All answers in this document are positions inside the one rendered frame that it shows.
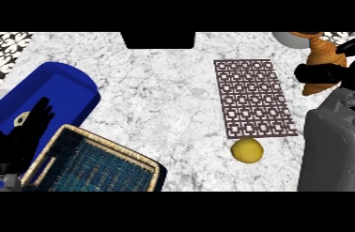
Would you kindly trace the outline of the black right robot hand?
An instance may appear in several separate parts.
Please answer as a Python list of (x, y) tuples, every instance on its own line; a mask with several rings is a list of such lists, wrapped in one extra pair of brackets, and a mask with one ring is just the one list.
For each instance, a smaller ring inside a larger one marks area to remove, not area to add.
[[(345, 58), (355, 57), (355, 39), (338, 45), (336, 54)], [(304, 84), (321, 84), (336, 82), (342, 87), (355, 91), (355, 61), (342, 67), (336, 64), (308, 65), (299, 64), (295, 70), (298, 81)]]

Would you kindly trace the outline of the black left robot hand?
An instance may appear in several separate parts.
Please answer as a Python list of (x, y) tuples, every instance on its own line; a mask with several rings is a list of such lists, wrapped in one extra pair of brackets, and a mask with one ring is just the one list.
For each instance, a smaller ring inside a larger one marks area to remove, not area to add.
[(0, 131), (0, 175), (27, 172), (43, 133), (55, 117), (51, 100), (43, 97), (27, 117), (24, 124), (9, 134)]

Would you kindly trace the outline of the orange-brown croissant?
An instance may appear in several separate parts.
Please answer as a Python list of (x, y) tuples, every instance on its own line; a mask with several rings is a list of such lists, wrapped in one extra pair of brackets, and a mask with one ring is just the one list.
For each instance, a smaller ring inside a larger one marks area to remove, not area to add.
[[(308, 65), (336, 64), (342, 67), (347, 66), (345, 55), (336, 54), (338, 45), (323, 39), (324, 32), (292, 32), (292, 35), (310, 40), (311, 54), (307, 59)], [(336, 84), (336, 82), (321, 84), (307, 83), (304, 85), (302, 95), (310, 96), (317, 94)]]

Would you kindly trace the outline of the brown patterned placemat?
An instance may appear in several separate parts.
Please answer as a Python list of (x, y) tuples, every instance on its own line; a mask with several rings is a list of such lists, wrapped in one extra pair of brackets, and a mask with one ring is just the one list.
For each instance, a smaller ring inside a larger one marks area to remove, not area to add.
[(298, 136), (273, 61), (215, 60), (213, 65), (228, 138)]

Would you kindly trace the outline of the grey bowl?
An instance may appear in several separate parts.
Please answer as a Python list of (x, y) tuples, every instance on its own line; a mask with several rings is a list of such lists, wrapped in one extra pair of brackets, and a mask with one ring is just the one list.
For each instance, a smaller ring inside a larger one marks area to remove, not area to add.
[(277, 41), (289, 48), (307, 49), (310, 47), (310, 39), (316, 33), (310, 32), (274, 32)]

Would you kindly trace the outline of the wicker basket with blue lining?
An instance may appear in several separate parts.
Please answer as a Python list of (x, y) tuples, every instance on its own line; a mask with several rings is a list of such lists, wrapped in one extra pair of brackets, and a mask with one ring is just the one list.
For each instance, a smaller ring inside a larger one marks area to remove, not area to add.
[(159, 192), (168, 171), (142, 153), (63, 125), (21, 179), (24, 192)]

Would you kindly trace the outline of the blue plastic tray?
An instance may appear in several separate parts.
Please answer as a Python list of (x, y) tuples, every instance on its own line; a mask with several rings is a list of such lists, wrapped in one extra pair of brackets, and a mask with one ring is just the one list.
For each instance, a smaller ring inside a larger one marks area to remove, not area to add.
[(61, 126), (79, 127), (101, 101), (98, 86), (82, 70), (60, 62), (43, 63), (0, 99), (0, 131), (5, 134), (15, 128), (15, 118), (33, 110), (43, 97), (51, 100), (55, 117), (39, 141), (32, 165)]

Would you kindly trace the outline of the yellow lemon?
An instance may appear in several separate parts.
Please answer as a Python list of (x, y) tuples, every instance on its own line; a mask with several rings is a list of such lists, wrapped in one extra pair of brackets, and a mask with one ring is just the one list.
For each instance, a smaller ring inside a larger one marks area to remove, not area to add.
[(255, 163), (264, 155), (264, 147), (255, 138), (242, 138), (231, 147), (233, 157), (245, 163)]

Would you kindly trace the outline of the black appliance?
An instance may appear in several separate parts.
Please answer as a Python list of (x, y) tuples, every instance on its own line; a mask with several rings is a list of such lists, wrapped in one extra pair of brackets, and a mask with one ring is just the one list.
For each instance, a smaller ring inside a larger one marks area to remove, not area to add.
[(122, 32), (129, 49), (191, 49), (194, 32)]

